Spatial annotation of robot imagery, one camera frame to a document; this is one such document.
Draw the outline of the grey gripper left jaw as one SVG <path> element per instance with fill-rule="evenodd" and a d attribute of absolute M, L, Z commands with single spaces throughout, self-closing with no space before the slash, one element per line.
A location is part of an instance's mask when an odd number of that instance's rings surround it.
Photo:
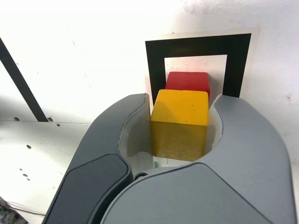
<path fill-rule="evenodd" d="M 43 222 L 99 224 L 135 175 L 152 168 L 149 96 L 129 95 L 89 126 Z"/>

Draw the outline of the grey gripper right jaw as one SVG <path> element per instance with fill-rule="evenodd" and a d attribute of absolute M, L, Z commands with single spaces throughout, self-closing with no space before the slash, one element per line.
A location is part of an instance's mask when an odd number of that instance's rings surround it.
<path fill-rule="evenodd" d="M 147 175 L 110 204 L 104 224 L 292 224 L 286 145 L 245 100 L 220 96 L 215 148 L 192 163 Z"/>

